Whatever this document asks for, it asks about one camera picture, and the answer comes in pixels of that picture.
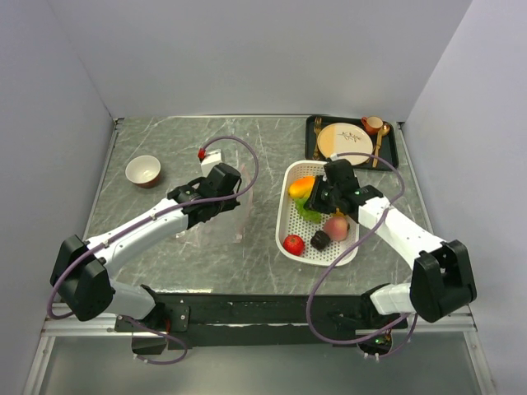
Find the green grapes bunch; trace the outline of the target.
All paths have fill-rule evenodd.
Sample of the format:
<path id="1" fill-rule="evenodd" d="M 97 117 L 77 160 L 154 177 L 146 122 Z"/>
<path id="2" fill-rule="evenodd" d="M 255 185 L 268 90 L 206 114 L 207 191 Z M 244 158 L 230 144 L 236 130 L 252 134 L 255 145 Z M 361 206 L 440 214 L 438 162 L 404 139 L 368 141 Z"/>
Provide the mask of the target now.
<path id="1" fill-rule="evenodd" d="M 319 212 L 312 211 L 305 206 L 308 199 L 308 197 L 294 198 L 293 202 L 295 203 L 296 211 L 304 221 L 320 224 L 322 221 L 322 215 Z"/>

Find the pink peach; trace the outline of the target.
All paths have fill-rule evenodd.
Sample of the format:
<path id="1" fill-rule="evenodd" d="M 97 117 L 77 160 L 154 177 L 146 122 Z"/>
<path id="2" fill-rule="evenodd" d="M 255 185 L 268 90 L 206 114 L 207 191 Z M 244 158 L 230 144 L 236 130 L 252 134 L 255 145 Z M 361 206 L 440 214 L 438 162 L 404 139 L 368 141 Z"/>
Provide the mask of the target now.
<path id="1" fill-rule="evenodd" d="M 343 241 L 347 238 L 350 230 L 350 225 L 347 219 L 343 216 L 334 216 L 329 218 L 323 227 L 323 232 L 332 240 L 336 242 Z"/>

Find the clear zip top bag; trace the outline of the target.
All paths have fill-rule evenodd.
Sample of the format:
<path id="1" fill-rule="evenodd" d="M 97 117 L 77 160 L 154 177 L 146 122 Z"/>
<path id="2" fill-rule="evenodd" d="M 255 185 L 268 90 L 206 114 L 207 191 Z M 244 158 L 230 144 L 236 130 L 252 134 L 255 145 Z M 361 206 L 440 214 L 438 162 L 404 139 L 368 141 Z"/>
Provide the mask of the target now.
<path id="1" fill-rule="evenodd" d="M 206 223 L 199 223 L 172 239 L 179 244 L 194 247 L 240 243 L 253 208 L 253 196 L 251 189 L 237 198 L 240 205 L 235 210 L 221 213 Z"/>

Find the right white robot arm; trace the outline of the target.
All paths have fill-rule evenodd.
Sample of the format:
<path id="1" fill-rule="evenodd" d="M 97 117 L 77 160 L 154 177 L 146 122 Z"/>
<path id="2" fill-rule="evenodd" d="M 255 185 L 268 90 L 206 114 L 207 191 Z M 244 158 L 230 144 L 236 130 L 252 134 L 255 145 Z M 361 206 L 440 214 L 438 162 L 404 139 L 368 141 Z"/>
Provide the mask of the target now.
<path id="1" fill-rule="evenodd" d="M 417 314 L 434 323 L 477 297 L 469 252 L 458 240 L 446 242 L 410 220 L 377 188 L 360 186 L 345 159 L 324 164 L 308 199 L 309 209 L 340 211 L 383 239 L 412 271 L 403 284 L 379 286 L 367 293 L 362 322 L 378 328 L 390 314 Z"/>

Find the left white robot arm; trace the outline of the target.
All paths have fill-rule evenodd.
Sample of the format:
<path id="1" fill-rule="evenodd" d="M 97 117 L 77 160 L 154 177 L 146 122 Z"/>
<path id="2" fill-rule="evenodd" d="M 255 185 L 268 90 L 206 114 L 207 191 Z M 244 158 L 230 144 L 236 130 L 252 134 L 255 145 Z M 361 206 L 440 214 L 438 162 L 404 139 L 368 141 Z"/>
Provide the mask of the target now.
<path id="1" fill-rule="evenodd" d="M 107 312 L 130 316 L 148 331 L 158 328 L 164 311 L 155 293 L 116 281 L 118 271 L 163 239 L 236 208 L 233 195 L 240 183 L 240 172 L 220 163 L 114 230 L 87 241 L 68 237 L 58 251 L 51 285 L 82 322 Z"/>

